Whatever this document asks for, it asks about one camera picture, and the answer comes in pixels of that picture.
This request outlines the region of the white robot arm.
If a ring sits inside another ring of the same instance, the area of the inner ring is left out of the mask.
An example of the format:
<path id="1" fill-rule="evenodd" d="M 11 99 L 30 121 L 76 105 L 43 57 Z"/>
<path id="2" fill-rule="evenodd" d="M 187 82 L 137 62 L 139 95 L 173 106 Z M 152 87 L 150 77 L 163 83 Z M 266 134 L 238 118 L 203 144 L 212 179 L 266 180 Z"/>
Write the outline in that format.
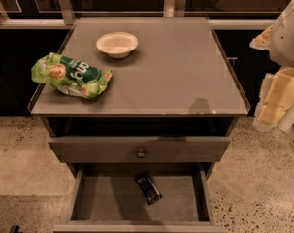
<path id="1" fill-rule="evenodd" d="M 268 50 L 270 59 L 280 66 L 262 81 L 253 126 L 261 132 L 276 127 L 288 131 L 294 124 L 294 0 L 250 46 Z"/>

